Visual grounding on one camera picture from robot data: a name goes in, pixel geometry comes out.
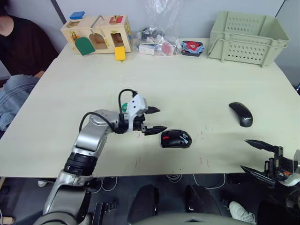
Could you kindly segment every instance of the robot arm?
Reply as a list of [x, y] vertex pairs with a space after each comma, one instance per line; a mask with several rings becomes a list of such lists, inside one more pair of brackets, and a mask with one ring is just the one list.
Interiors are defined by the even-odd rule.
[[125, 114], [109, 110], [85, 114], [83, 120], [90, 115], [89, 122], [82, 130], [80, 128], [64, 169], [59, 173], [48, 196], [43, 216], [34, 223], [35, 225], [44, 223], [75, 225], [83, 221], [90, 203], [91, 194], [88, 186], [110, 133], [123, 134], [127, 131], [140, 130], [145, 135], [153, 135], [166, 129], [163, 126], [149, 129], [144, 126], [144, 113], [156, 113], [159, 110], [148, 107], [146, 99], [137, 92], [133, 95]]

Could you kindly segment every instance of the plastic bag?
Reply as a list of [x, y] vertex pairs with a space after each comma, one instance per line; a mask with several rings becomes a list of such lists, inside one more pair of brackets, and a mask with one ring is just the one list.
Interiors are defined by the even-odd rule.
[[182, 0], [146, 0], [150, 25], [138, 34], [137, 50], [150, 55], [174, 55], [181, 51], [178, 14]]

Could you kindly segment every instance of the computer mouse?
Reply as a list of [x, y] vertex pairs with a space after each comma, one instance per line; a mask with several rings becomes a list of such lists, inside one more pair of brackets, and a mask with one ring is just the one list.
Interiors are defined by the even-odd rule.
[[186, 149], [192, 144], [192, 138], [182, 130], [168, 130], [161, 134], [161, 147]]
[[248, 128], [252, 126], [253, 116], [247, 107], [245, 107], [241, 102], [232, 102], [229, 104], [229, 107], [235, 111], [242, 127]]

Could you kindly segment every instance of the white table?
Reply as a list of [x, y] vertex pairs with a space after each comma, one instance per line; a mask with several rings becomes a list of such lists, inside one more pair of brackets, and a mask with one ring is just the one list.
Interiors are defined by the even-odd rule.
[[[197, 39], [207, 46], [208, 39]], [[118, 111], [118, 93], [132, 88], [161, 112], [146, 125], [188, 131], [188, 149], [163, 149], [160, 135], [111, 134], [95, 176], [238, 173], [240, 165], [263, 170], [273, 154], [244, 139], [284, 146], [292, 158], [300, 148], [300, 101], [273, 63], [257, 65], [200, 57], [158, 57], [136, 52], [74, 55], [66, 46], [38, 82], [0, 140], [0, 176], [56, 177], [63, 168], [88, 111]], [[123, 102], [130, 95], [124, 94]], [[252, 127], [241, 127], [231, 102], [252, 112]]]

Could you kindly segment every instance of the wooden toy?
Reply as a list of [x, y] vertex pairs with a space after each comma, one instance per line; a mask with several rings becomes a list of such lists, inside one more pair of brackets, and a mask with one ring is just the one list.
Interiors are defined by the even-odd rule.
[[122, 50], [116, 48], [124, 47], [125, 52], [131, 52], [133, 40], [126, 15], [87, 16], [69, 20], [60, 30], [77, 54], [116, 53], [116, 58], [125, 60]]

